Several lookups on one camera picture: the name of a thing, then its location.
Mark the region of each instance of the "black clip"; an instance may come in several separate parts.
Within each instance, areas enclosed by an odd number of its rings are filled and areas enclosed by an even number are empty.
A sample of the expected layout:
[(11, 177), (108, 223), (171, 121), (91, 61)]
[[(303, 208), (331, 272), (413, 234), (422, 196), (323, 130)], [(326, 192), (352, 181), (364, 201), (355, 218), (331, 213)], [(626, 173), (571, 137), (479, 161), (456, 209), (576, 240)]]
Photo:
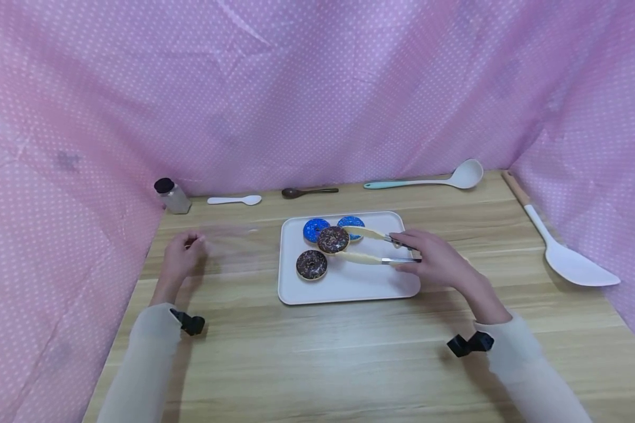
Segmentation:
[(457, 357), (464, 357), (473, 351), (490, 351), (493, 345), (494, 338), (483, 331), (477, 331), (468, 341), (461, 337), (461, 335), (456, 335), (447, 343), (447, 347), (449, 347)]
[(176, 317), (176, 320), (181, 323), (181, 330), (191, 335), (191, 337), (201, 334), (202, 330), (205, 329), (205, 319), (202, 317), (190, 317), (183, 311), (176, 311), (174, 308), (170, 308), (169, 311), (171, 311), (174, 317)]

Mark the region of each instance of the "chocolate donut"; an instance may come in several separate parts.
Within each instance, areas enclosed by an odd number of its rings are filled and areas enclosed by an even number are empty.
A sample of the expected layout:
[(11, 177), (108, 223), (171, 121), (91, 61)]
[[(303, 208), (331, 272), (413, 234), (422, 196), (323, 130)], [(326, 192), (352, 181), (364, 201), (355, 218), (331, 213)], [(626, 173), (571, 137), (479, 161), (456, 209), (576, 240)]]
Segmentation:
[(316, 281), (327, 273), (327, 257), (317, 250), (304, 251), (296, 259), (296, 272), (307, 281)]
[(320, 231), (317, 237), (317, 247), (327, 254), (335, 254), (345, 250), (349, 242), (349, 233), (339, 226), (325, 228)]
[(318, 217), (310, 219), (303, 226), (303, 237), (310, 242), (310, 244), (315, 244), (318, 241), (319, 232), (327, 227), (329, 227), (329, 222), (325, 219)]

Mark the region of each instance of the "teal handle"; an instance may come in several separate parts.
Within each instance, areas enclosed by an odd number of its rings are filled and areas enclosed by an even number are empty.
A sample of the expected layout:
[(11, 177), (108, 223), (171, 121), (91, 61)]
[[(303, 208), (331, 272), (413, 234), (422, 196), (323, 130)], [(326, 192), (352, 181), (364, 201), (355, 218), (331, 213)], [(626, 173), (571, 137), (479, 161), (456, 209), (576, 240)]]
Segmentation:
[(380, 181), (380, 182), (367, 182), (363, 185), (366, 190), (383, 190), (384, 188), (403, 187), (408, 182), (406, 181)]

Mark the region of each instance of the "pink backdrop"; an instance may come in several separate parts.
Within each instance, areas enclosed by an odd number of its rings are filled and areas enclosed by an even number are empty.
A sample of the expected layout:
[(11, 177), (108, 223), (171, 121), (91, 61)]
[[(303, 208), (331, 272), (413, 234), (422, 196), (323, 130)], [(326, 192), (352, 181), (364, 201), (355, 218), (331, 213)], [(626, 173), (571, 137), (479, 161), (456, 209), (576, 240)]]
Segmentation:
[(0, 422), (82, 418), (157, 177), (242, 192), (468, 157), (514, 163), (622, 277), (635, 331), (635, 1), (0, 0)]

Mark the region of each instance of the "white sleeve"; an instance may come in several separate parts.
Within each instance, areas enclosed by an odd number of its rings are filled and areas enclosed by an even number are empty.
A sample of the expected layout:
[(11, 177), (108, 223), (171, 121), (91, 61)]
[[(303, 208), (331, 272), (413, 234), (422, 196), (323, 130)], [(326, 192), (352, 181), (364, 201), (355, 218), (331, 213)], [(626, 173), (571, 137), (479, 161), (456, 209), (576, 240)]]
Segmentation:
[(505, 386), (527, 423), (591, 423), (572, 389), (555, 371), (522, 317), (499, 325), (474, 322), (490, 334), (494, 346), (487, 352), (489, 369)]
[(181, 323), (163, 303), (141, 311), (129, 335), (118, 374), (103, 401), (98, 423), (159, 423)]

